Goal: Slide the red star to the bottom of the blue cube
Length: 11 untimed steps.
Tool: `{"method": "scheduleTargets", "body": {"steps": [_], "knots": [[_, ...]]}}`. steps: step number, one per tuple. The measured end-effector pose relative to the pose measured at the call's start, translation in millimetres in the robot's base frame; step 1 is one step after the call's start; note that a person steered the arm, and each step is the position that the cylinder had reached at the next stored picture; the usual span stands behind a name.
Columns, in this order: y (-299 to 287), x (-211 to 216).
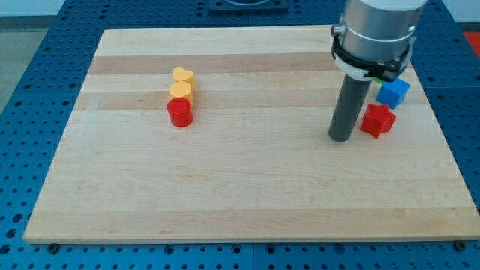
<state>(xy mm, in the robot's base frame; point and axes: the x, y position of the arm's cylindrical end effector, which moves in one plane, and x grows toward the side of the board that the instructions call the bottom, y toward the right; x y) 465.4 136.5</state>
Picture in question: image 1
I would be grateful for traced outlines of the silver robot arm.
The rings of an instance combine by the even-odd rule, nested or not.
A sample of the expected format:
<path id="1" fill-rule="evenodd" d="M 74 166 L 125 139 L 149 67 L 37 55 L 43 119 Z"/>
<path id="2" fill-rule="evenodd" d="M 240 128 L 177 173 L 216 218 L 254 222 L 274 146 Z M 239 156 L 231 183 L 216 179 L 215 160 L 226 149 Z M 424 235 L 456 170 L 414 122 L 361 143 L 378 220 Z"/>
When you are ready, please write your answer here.
<path id="1" fill-rule="evenodd" d="M 331 54 L 350 78 L 391 82 L 410 62 L 426 0 L 347 0 L 331 27 Z"/>

